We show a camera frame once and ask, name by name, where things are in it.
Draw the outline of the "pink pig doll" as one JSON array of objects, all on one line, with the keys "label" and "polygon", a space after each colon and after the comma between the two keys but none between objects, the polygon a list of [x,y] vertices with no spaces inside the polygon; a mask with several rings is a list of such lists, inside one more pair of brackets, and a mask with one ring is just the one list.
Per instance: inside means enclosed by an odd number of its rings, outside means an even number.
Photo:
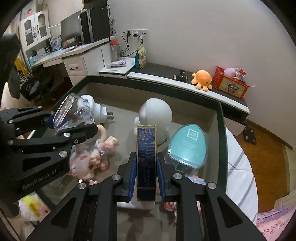
[{"label": "pink pig doll", "polygon": [[70,157],[70,169],[68,175],[90,181],[95,172],[104,172],[109,168],[109,157],[115,152],[119,145],[118,140],[107,137],[106,129],[103,125],[97,125],[101,136],[94,143],[93,147],[85,144],[76,144],[75,151]]}]

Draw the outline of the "white plug adapter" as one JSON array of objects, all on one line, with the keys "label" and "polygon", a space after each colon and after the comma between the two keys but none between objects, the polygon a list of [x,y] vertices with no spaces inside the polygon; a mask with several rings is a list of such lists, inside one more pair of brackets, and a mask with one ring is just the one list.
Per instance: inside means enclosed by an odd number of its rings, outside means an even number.
[{"label": "white plug adapter", "polygon": [[110,120],[114,120],[113,113],[108,112],[106,107],[102,106],[99,103],[96,103],[92,96],[83,95],[82,98],[88,101],[96,124],[105,124],[108,123],[108,121]]}]

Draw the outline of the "orange octopus plush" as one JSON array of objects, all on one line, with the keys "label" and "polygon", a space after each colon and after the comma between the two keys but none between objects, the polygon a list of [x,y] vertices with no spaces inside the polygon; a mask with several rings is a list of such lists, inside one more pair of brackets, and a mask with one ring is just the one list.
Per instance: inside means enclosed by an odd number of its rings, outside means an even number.
[{"label": "orange octopus plush", "polygon": [[195,85],[196,89],[203,89],[204,91],[212,89],[212,77],[207,71],[199,70],[196,73],[193,73],[192,77],[191,84]]}]

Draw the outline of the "black office chair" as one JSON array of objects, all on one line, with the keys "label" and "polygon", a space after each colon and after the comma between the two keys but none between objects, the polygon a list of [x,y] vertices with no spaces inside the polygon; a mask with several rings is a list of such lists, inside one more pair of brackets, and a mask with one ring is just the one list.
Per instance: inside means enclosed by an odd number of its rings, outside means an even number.
[{"label": "black office chair", "polygon": [[20,99],[22,96],[25,100],[36,103],[49,94],[54,85],[54,71],[42,68],[32,73],[18,57],[11,67],[8,88],[12,98]]}]

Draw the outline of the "white desk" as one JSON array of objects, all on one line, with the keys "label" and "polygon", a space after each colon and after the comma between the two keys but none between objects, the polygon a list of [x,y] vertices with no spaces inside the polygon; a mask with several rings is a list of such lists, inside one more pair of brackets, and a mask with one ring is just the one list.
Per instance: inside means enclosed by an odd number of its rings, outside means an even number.
[{"label": "white desk", "polygon": [[76,85],[86,76],[99,76],[100,70],[111,62],[110,42],[114,39],[112,36],[90,44],[52,52],[35,61],[32,68],[39,65],[50,67],[63,64],[72,85]]}]

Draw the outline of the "pink plush in crate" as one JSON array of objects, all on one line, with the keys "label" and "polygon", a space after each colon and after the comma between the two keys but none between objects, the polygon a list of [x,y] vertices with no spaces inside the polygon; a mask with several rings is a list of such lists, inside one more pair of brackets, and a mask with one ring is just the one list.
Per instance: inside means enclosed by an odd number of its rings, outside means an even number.
[{"label": "pink plush in crate", "polygon": [[233,79],[238,73],[238,68],[233,68],[233,67],[229,67],[229,68],[226,68],[223,72],[223,74],[230,78],[230,79]]}]

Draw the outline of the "red capped bottle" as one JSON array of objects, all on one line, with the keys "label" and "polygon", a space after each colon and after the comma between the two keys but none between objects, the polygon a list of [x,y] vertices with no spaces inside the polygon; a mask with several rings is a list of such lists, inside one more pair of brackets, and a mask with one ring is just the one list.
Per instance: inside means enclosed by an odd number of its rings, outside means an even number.
[{"label": "red capped bottle", "polygon": [[117,39],[112,39],[111,42],[111,55],[112,55],[112,61],[119,61],[120,60],[120,47],[118,44]]}]

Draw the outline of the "yellow highlighter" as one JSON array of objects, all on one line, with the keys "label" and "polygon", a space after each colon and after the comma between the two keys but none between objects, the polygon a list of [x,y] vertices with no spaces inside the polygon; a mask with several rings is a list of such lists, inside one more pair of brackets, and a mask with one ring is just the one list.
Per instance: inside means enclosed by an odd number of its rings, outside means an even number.
[{"label": "yellow highlighter", "polygon": [[51,211],[37,194],[25,196],[19,204],[26,221],[42,221]]}]

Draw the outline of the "white usb charger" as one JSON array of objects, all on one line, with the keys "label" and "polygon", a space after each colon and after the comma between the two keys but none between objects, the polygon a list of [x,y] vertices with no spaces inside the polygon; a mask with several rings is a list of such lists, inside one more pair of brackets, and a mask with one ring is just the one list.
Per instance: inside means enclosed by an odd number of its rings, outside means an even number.
[{"label": "white usb charger", "polygon": [[130,201],[128,203],[117,202],[117,207],[126,209],[152,210],[154,206],[154,201]]}]

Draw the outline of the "striped white table cloth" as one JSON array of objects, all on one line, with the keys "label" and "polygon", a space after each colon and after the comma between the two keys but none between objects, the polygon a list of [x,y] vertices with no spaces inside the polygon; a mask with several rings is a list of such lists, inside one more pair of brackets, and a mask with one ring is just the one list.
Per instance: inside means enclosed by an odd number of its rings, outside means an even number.
[{"label": "striped white table cloth", "polygon": [[229,129],[226,129],[226,137],[228,150],[226,194],[253,223],[256,223],[258,194],[250,162]]}]

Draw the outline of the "teal egg case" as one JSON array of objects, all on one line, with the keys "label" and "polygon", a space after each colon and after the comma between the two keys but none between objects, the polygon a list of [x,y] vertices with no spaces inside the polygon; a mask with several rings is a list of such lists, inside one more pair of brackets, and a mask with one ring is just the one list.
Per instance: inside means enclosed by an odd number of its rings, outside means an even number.
[{"label": "teal egg case", "polygon": [[180,172],[189,174],[197,171],[204,166],[207,156],[205,134],[194,123],[179,128],[170,140],[168,160]]}]

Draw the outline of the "white robot figurine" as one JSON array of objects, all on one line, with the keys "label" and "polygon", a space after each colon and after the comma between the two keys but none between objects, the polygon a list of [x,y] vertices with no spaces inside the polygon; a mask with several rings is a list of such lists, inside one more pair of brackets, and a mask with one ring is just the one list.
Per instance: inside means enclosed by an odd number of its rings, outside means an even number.
[{"label": "white robot figurine", "polygon": [[164,100],[150,98],[141,106],[138,117],[134,120],[134,132],[137,132],[137,126],[156,126],[156,144],[160,146],[167,140],[172,118],[171,108]]}]

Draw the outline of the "black computer tower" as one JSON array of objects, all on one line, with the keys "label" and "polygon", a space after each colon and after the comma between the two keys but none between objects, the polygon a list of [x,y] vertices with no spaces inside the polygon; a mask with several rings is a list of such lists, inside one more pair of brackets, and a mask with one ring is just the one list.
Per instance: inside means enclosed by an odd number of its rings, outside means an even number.
[{"label": "black computer tower", "polygon": [[93,43],[110,37],[107,8],[88,9],[80,13],[79,19],[83,44]]}]

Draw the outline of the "red toy crate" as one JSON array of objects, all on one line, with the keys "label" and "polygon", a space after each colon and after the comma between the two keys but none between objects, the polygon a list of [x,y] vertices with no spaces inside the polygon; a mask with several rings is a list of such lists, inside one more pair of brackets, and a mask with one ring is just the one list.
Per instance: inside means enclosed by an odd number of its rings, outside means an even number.
[{"label": "red toy crate", "polygon": [[216,89],[226,92],[238,99],[243,99],[249,89],[248,85],[240,82],[239,79],[230,78],[224,74],[224,68],[217,66],[213,77],[213,83]]}]

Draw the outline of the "low tv bench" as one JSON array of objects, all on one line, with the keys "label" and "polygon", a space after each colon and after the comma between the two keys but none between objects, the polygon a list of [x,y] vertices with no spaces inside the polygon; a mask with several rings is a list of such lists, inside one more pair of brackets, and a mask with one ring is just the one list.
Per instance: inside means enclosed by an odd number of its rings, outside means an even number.
[{"label": "low tv bench", "polygon": [[222,105],[225,124],[229,131],[235,136],[238,136],[248,125],[246,118],[250,114],[250,111],[245,100],[232,97],[216,88],[212,88],[208,91],[196,89],[196,87],[191,84],[192,73],[190,71],[185,71],[184,75],[188,77],[188,80],[184,82],[173,79],[175,75],[180,74],[181,70],[178,68],[149,63],[144,68],[137,69],[134,66],[134,59],[126,58],[125,61],[125,67],[104,67],[99,70],[99,74],[106,77],[118,77],[164,84],[166,86],[187,90],[207,99],[218,101]]}]

